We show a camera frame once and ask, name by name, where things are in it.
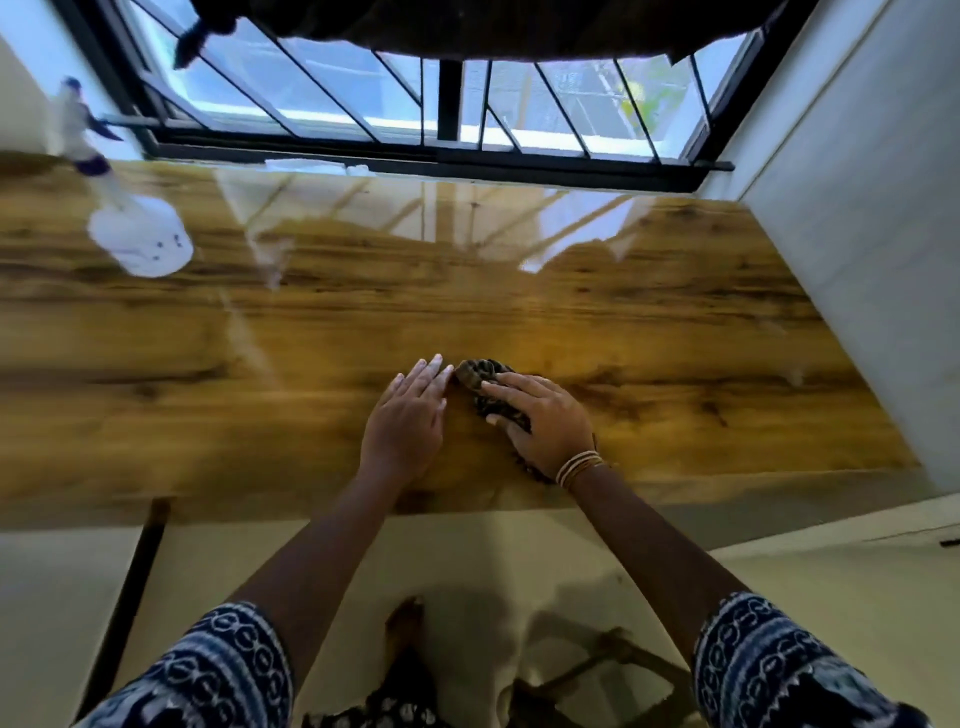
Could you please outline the person's left hand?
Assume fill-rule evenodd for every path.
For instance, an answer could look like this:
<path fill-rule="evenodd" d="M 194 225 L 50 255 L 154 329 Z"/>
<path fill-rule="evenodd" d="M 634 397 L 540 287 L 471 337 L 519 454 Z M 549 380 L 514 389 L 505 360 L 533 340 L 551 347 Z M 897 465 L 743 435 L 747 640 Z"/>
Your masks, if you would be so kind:
<path fill-rule="evenodd" d="M 401 490 L 422 477 L 443 443 L 447 388 L 452 367 L 443 361 L 442 397 L 417 397 L 417 375 L 430 359 L 419 359 L 394 397 L 384 392 L 367 420 L 361 443 L 357 482 Z"/>

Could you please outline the person's right hand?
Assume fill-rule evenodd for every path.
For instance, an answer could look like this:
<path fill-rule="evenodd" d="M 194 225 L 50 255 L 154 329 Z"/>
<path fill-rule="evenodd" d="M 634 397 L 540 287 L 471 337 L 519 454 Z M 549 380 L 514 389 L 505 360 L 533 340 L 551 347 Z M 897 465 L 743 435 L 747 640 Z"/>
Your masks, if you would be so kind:
<path fill-rule="evenodd" d="M 513 444 L 514 450 L 543 476 L 566 488 L 584 471 L 601 465 L 603 459 L 586 409 L 555 384 L 555 392 L 523 392 L 484 381 L 483 390 L 529 417 L 529 443 Z"/>

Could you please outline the dark patterned cleaning cloth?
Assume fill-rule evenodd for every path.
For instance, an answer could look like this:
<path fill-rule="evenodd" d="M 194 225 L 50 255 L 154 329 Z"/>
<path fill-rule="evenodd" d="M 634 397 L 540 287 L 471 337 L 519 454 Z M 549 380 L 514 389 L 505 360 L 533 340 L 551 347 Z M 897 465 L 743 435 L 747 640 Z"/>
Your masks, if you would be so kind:
<path fill-rule="evenodd" d="M 472 394 L 474 410 L 481 419 L 499 416 L 529 433 L 531 421 L 526 414 L 506 401 L 485 394 L 483 390 L 484 382 L 498 383 L 498 375 L 512 371 L 511 367 L 496 359 L 465 359 L 458 364 L 454 375 L 458 383 Z"/>

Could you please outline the person's right forearm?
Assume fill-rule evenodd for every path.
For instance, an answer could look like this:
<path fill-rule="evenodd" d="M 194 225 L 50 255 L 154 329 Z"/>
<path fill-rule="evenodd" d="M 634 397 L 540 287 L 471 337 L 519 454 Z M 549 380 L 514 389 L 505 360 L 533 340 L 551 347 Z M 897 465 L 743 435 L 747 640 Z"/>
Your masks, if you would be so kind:
<path fill-rule="evenodd" d="M 689 667 L 703 625 L 747 586 L 633 492 L 607 465 L 570 475 L 567 490 L 630 576 Z"/>

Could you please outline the person's left forearm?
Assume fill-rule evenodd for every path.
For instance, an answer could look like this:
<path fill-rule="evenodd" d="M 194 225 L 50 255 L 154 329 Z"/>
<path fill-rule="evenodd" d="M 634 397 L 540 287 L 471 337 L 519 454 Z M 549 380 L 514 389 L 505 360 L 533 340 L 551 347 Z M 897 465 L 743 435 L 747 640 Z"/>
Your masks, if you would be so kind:
<path fill-rule="evenodd" d="M 361 467 L 327 512 L 270 556 L 227 598 L 252 604 L 282 641 L 297 696 L 347 589 L 402 490 L 416 477 Z"/>

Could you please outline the white spray bottle purple trigger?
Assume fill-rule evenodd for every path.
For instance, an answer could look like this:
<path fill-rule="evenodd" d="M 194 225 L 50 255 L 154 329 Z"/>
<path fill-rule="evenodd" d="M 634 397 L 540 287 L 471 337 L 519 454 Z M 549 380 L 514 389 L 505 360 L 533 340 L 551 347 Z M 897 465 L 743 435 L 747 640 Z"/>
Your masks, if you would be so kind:
<path fill-rule="evenodd" d="M 89 237 L 131 276 L 159 279 L 184 269 L 195 249 L 179 213 L 165 200 L 126 188 L 90 132 L 121 141 L 93 115 L 80 81 L 66 76 L 49 102 L 47 149 L 66 159 L 99 200 L 88 218 Z"/>

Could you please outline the blue white patterned garment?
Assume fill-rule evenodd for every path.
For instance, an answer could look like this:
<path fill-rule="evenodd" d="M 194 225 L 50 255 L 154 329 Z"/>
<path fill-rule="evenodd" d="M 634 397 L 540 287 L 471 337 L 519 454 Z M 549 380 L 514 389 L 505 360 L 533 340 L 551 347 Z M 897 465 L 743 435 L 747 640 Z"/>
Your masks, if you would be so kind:
<path fill-rule="evenodd" d="M 291 728 L 287 657 L 258 607 L 223 603 L 71 728 Z M 933 728 L 750 591 L 731 593 L 702 624 L 692 667 L 709 728 Z"/>

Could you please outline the black metal table leg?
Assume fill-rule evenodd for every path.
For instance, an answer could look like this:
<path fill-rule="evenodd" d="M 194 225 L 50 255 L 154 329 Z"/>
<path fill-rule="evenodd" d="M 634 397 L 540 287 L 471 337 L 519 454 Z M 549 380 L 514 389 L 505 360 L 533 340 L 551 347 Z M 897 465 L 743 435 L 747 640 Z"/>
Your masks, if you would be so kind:
<path fill-rule="evenodd" d="M 168 498 L 158 498 L 150 504 L 99 652 L 93 661 L 75 722 L 84 719 L 114 688 L 170 512 L 171 500 Z"/>

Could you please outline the dark curtain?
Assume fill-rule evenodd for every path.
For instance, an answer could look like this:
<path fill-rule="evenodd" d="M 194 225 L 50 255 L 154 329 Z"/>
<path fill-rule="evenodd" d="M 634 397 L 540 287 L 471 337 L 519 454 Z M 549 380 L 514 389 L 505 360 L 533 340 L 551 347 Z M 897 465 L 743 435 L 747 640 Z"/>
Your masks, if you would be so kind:
<path fill-rule="evenodd" d="M 190 0 L 174 68 L 241 19 L 281 40 L 347 42 L 424 59 L 571 62 L 700 49 L 761 28 L 787 0 Z"/>

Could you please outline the black window frame with grille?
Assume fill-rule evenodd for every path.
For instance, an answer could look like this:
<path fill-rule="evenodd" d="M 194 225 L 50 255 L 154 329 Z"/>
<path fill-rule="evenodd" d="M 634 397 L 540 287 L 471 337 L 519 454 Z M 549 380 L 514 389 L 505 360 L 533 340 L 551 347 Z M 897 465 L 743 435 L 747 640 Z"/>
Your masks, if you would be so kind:
<path fill-rule="evenodd" d="M 175 67 L 189 0 L 46 0 L 152 161 L 305 159 L 401 176 L 692 193 L 737 169 L 724 151 L 820 0 L 672 62 L 426 59 L 280 39 L 242 19 Z"/>

